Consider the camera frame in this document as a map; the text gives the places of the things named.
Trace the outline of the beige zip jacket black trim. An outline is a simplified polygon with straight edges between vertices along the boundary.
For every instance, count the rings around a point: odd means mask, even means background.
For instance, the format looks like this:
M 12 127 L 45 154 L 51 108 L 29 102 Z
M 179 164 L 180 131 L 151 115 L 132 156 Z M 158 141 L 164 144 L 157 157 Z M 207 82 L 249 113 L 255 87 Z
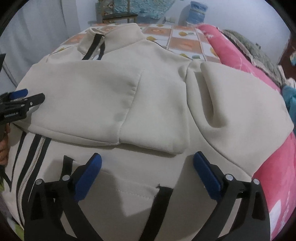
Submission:
M 45 101 L 5 124 L 3 142 L 1 199 L 21 240 L 276 239 L 292 215 L 270 238 L 262 184 L 222 170 L 192 117 L 187 86 L 204 62 L 122 24 L 32 65 L 16 91 Z M 198 151 L 222 172 L 219 201 L 194 169 Z M 72 174 L 94 153 L 102 168 L 75 201 Z

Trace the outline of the pink floral blanket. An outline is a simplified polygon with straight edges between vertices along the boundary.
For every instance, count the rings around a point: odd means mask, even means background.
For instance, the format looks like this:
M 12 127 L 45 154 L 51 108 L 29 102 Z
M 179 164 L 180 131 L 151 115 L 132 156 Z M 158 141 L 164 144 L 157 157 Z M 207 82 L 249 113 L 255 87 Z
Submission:
M 280 88 L 217 27 L 196 27 L 206 62 L 188 83 L 188 105 L 217 165 L 262 184 L 275 238 L 295 208 L 295 134 Z

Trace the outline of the grey curtain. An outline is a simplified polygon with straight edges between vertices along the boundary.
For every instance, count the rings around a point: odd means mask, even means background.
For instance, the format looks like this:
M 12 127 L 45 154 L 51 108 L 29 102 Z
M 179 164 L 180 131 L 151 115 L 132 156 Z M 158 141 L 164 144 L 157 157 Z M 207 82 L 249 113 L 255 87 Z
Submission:
M 76 1 L 28 1 L 1 35 L 1 92 L 14 90 L 30 67 L 80 31 Z

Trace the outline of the blue patterned quilt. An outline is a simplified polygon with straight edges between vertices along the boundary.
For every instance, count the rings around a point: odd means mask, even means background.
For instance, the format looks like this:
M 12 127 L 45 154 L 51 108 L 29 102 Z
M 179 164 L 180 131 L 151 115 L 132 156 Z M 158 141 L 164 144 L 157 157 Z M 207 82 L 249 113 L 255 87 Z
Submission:
M 291 118 L 295 118 L 295 88 L 288 85 L 282 88 L 282 96 Z

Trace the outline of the grey lace-edged blanket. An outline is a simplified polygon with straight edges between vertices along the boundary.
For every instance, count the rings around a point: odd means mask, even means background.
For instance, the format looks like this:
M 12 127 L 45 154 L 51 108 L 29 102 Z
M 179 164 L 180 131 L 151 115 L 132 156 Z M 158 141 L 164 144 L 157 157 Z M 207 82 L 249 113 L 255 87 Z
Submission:
M 260 46 L 233 30 L 222 30 L 222 33 L 249 59 L 252 65 L 261 69 L 276 86 L 279 88 L 284 86 L 283 75 Z

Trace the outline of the wooden chair dark seat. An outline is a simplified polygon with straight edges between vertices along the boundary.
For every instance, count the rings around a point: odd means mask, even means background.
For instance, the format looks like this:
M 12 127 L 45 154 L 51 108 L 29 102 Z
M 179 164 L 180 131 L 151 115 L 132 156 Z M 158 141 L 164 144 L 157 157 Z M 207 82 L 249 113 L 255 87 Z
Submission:
M 138 14 L 131 12 L 130 1 L 126 1 L 125 5 L 125 10 L 118 11 L 115 9 L 115 1 L 97 1 L 96 11 L 101 17 L 103 24 L 115 23 L 120 20 L 126 20 L 127 23 L 131 21 L 136 23 Z

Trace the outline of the brown wooden door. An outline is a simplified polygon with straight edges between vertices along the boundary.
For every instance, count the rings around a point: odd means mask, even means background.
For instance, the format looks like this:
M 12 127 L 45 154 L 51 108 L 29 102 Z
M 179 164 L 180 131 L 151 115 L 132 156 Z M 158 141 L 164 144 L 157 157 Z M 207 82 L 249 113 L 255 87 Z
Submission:
M 285 77 L 295 79 L 295 66 L 292 66 L 290 56 L 295 52 L 295 36 L 291 35 L 281 56 L 279 64 L 282 66 Z

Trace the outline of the tiled pattern bed sheet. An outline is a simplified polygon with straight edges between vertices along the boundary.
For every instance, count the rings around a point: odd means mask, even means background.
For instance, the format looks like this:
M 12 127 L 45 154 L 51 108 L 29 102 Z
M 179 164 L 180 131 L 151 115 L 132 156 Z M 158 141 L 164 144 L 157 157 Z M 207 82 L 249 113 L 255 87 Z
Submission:
M 166 50 L 192 60 L 221 62 L 205 35 L 197 28 L 164 24 L 138 26 L 147 40 L 159 44 Z

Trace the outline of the teal floral hanging cloth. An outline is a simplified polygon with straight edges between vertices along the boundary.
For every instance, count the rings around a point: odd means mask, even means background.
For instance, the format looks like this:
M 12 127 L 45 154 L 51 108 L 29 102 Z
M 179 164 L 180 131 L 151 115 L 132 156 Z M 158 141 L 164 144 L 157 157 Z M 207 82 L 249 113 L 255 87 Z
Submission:
M 175 3 L 175 0 L 130 0 L 129 10 L 139 16 L 160 19 Z

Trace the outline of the blue water dispenser bottle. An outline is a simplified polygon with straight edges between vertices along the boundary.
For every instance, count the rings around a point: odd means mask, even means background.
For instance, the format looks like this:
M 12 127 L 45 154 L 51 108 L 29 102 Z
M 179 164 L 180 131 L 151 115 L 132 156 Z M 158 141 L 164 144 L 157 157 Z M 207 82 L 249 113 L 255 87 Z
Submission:
M 204 22 L 208 6 L 206 4 L 191 1 L 186 23 L 189 25 L 197 25 Z

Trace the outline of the wall power socket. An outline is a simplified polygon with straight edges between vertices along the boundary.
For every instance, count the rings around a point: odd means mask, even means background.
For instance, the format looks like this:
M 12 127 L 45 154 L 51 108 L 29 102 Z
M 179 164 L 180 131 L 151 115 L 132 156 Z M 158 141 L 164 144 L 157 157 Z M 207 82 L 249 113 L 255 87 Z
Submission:
M 175 23 L 176 18 L 174 16 L 165 16 L 164 21 L 169 23 Z

